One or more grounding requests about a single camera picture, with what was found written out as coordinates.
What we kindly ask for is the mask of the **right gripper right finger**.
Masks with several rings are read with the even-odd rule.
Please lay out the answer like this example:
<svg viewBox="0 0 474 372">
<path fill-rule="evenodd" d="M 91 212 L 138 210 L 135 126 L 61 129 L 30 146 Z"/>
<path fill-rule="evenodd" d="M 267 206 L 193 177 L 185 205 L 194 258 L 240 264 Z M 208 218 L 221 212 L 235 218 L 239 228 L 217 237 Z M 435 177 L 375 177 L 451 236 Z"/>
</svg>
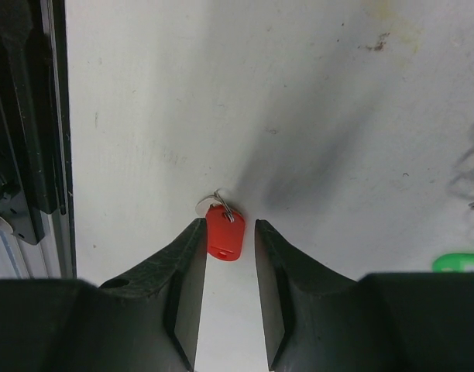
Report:
<svg viewBox="0 0 474 372">
<path fill-rule="evenodd" d="M 271 371 L 474 371 L 474 273 L 351 280 L 255 224 Z"/>
</svg>

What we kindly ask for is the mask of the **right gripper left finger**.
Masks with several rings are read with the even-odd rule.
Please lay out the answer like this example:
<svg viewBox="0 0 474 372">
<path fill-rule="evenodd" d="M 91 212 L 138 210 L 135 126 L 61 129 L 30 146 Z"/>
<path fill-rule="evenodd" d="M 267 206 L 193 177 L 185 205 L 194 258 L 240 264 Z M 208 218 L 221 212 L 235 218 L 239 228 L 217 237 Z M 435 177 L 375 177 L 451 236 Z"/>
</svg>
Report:
<svg viewBox="0 0 474 372">
<path fill-rule="evenodd" d="M 207 224 L 95 287 L 0 280 L 0 371 L 192 371 Z"/>
</svg>

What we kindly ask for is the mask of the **red tag key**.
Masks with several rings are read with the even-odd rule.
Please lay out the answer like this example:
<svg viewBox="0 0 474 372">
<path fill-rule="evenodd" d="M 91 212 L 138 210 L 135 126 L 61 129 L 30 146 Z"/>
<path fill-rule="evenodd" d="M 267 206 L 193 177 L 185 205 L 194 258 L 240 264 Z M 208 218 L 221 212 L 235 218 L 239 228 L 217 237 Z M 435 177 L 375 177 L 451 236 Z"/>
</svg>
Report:
<svg viewBox="0 0 474 372">
<path fill-rule="evenodd" d="M 218 260 L 236 261 L 241 257 L 246 221 L 243 214 L 221 196 L 219 190 L 195 206 L 198 217 L 207 223 L 207 251 Z"/>
</svg>

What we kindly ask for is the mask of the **metal keyring disc with rings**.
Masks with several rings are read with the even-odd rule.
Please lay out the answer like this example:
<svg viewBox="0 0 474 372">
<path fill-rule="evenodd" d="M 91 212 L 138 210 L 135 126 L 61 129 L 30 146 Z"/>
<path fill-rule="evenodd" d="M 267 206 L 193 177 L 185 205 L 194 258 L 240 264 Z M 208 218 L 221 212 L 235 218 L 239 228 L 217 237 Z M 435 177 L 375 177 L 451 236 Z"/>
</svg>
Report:
<svg viewBox="0 0 474 372">
<path fill-rule="evenodd" d="M 474 242 L 474 123 L 469 128 L 469 148 L 452 168 L 449 193 L 464 204 L 465 235 Z"/>
</svg>

